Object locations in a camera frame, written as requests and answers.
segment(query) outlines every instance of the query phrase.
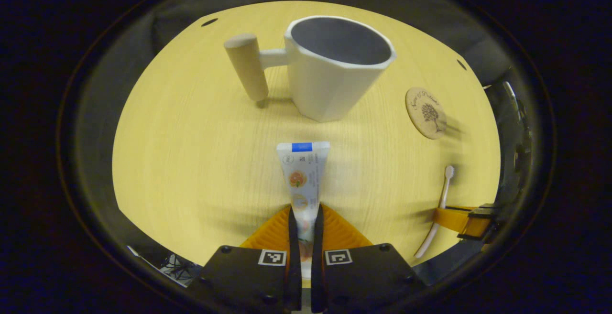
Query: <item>cork coaster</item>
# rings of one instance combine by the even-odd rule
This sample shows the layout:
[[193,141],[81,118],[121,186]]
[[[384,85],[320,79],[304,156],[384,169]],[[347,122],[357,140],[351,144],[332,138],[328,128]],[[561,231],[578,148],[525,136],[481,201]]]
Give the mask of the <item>cork coaster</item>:
[[410,120],[423,136],[437,140],[444,136],[446,114],[440,101],[421,87],[412,87],[406,93],[406,109]]

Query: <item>white toothbrush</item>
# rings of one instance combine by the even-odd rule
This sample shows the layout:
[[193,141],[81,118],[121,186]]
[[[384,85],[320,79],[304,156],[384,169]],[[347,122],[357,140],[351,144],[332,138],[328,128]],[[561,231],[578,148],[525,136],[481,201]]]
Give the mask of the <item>white toothbrush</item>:
[[[440,204],[438,205],[438,207],[440,207],[441,209],[444,209],[446,207],[446,195],[448,194],[448,186],[450,185],[450,179],[453,177],[453,175],[455,175],[455,168],[449,164],[444,170],[444,177],[446,178],[446,181],[444,182],[444,191],[442,192],[442,198],[440,198]],[[427,251],[431,244],[431,241],[433,240],[433,237],[436,235],[437,227],[439,226],[440,225],[435,222],[433,223],[433,225],[431,225],[431,229],[429,229],[429,233],[427,234],[425,241],[423,242],[421,247],[419,247],[417,253],[415,253],[415,258],[422,257],[425,251]]]

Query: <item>wooden table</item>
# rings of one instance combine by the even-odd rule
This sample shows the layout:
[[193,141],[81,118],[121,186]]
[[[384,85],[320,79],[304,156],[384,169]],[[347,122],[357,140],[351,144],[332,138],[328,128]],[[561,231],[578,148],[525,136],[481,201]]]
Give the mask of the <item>wooden table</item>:
[[[286,67],[266,70],[270,102],[247,97],[223,42],[257,35],[262,50],[284,47],[288,24],[309,15],[364,22],[387,36],[397,59],[348,116],[317,123],[289,98]],[[211,19],[218,19],[202,26]],[[423,87],[448,117],[439,140],[421,135],[404,97]],[[444,182],[448,205],[491,203],[499,181],[498,132],[468,62],[433,37],[387,16],[322,2],[267,2],[200,18],[151,61],[121,114],[113,150],[120,210],[168,249],[204,265],[222,244],[238,246],[289,203],[279,142],[329,141],[321,201],[375,244],[390,242],[415,266],[453,246],[441,228],[426,237]]]

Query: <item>white mug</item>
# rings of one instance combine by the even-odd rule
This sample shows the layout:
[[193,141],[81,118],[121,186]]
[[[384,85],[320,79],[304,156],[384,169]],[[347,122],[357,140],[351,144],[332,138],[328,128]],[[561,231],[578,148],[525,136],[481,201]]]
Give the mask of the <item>white mug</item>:
[[284,33],[284,49],[260,51],[253,34],[237,35],[225,50],[252,100],[268,89],[263,70],[287,65],[289,92],[304,116],[338,120],[396,58],[391,41],[370,26],[339,16],[295,20]]

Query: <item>wooden handle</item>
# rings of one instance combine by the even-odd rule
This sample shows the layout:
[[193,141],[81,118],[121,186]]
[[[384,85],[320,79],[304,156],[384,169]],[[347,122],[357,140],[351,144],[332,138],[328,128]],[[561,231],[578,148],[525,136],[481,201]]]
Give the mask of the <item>wooden handle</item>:
[[254,101],[264,100],[268,89],[260,62],[257,37],[251,33],[239,34],[228,39],[223,46],[249,98]]

